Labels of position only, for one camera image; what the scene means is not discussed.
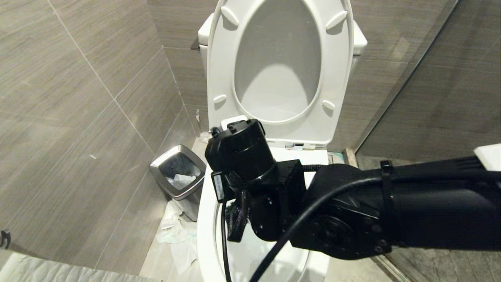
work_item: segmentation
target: trash can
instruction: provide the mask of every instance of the trash can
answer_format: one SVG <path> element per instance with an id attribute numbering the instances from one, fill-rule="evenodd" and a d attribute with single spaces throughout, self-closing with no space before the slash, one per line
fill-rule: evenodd
<path id="1" fill-rule="evenodd" d="M 192 150 L 177 145 L 153 161 L 150 171 L 186 216 L 197 221 L 205 163 Z"/>

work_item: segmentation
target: wall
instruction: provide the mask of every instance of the wall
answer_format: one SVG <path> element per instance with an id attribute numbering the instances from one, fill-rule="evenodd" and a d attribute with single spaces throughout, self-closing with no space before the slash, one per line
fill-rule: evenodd
<path id="1" fill-rule="evenodd" d="M 146 2 L 2 1 L 0 27 L 12 249 L 139 274 L 166 203 L 148 166 L 195 138 Z"/>
<path id="2" fill-rule="evenodd" d="M 499 0 L 462 0 L 359 154 L 429 161 L 499 143 L 500 19 Z"/>
<path id="3" fill-rule="evenodd" d="M 388 96 L 399 89 L 436 34 L 436 22 L 451 0 L 351 1 L 355 20 L 369 45 L 350 79 L 340 121 L 328 149 L 356 147 L 375 123 Z M 207 88 L 200 55 L 191 50 L 197 31 L 217 0 L 148 0 L 160 41 L 172 66 L 190 119 L 208 130 Z M 200 122 L 195 118 L 199 110 Z"/>

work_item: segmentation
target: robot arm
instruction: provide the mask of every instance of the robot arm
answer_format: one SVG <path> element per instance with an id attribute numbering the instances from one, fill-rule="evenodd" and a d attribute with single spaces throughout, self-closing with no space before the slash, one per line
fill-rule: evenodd
<path id="1" fill-rule="evenodd" d="M 259 238 L 277 241 L 276 253 L 287 240 L 341 259 L 395 245 L 501 249 L 501 173 L 487 172 L 477 157 L 361 171 L 275 162 L 255 119 L 212 135 L 205 156 L 218 202 L 235 199 L 226 211 L 230 241 L 240 242 L 250 222 Z M 305 171 L 317 171 L 308 189 Z"/>

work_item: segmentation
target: sticker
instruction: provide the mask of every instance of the sticker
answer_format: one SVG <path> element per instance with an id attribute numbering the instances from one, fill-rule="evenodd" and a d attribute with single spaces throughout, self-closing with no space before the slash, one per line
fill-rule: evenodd
<path id="1" fill-rule="evenodd" d="M 214 183 L 214 187 L 216 189 L 216 196 L 218 200 L 224 199 L 224 191 L 222 187 L 221 175 L 214 175 L 212 177 L 212 182 Z"/>

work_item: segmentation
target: toilet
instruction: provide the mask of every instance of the toilet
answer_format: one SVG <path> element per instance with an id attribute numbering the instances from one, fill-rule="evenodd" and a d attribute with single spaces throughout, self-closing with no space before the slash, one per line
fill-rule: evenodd
<path id="1" fill-rule="evenodd" d="M 349 0 L 219 0 L 198 33 L 207 76 L 209 126 L 245 115 L 263 124 L 276 161 L 327 164 L 350 72 L 367 41 Z M 212 170 L 207 167 L 206 179 Z M 306 187 L 314 173 L 305 173 Z M 225 281 L 220 206 L 203 184 L 197 249 L 205 281 Z M 233 281 L 248 281 L 274 242 L 247 226 L 228 242 Z M 323 253 L 289 243 L 260 281 L 323 281 Z"/>

